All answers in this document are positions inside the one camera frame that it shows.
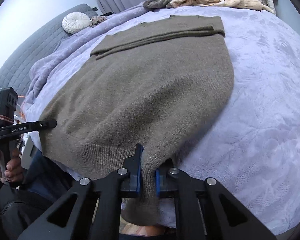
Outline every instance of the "metal screw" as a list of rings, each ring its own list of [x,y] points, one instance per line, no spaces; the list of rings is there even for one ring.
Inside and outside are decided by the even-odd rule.
[[[216,179],[214,179],[214,178],[208,178],[208,179],[207,179],[207,183],[208,183],[209,185],[213,186],[213,185],[216,185],[216,184],[217,184],[217,181],[216,181]]]
[[[90,180],[88,178],[80,179],[80,184],[83,186],[88,185],[89,183],[90,183]]]
[[[118,174],[120,174],[120,175],[125,175],[127,173],[128,173],[128,170],[126,168],[118,169]]]
[[[179,173],[179,169],[177,169],[177,168],[170,168],[169,172],[171,174],[178,174]]]

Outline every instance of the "brown knit sweater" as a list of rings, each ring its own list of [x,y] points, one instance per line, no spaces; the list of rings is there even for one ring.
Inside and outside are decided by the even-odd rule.
[[[157,223],[154,170],[228,101],[234,75],[220,17],[171,16],[106,36],[42,113],[43,154],[98,179],[144,146],[143,194],[122,213]]]

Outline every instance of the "person's hand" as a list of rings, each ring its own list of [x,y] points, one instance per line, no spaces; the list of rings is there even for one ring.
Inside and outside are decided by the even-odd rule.
[[[10,182],[22,182],[23,181],[23,169],[21,167],[21,159],[19,157],[20,152],[17,148],[12,151],[13,158],[8,161],[7,169],[4,172],[4,176],[6,179],[2,178],[1,168],[0,168],[0,180],[2,182],[10,181]]]

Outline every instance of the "decorative cushion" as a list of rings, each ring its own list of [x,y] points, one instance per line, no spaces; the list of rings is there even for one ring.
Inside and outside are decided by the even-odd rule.
[[[80,12],[69,13],[62,20],[62,27],[67,33],[77,33],[91,25],[88,15]]]

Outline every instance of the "striped cloth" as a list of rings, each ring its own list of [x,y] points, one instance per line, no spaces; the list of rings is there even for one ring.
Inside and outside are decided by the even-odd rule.
[[[181,6],[219,6],[252,9],[256,11],[266,10],[274,13],[271,8],[263,5],[258,0],[172,0],[170,3],[173,8]]]
[[[135,235],[135,236],[160,236],[175,233],[175,228],[167,228],[160,225],[157,226],[137,226],[120,218],[120,234]]]

